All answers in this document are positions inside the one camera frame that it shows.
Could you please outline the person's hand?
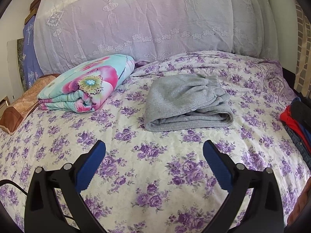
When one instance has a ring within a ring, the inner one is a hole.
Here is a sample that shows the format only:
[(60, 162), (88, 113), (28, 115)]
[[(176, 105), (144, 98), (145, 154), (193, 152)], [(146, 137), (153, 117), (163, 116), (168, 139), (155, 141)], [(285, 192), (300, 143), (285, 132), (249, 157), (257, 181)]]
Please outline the person's hand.
[(300, 212), (306, 206), (309, 198), (310, 198), (310, 183), (307, 183), (303, 191), (301, 192), (300, 196), (297, 198), (294, 209), (292, 210), (287, 219), (288, 226), (291, 225), (297, 219)]

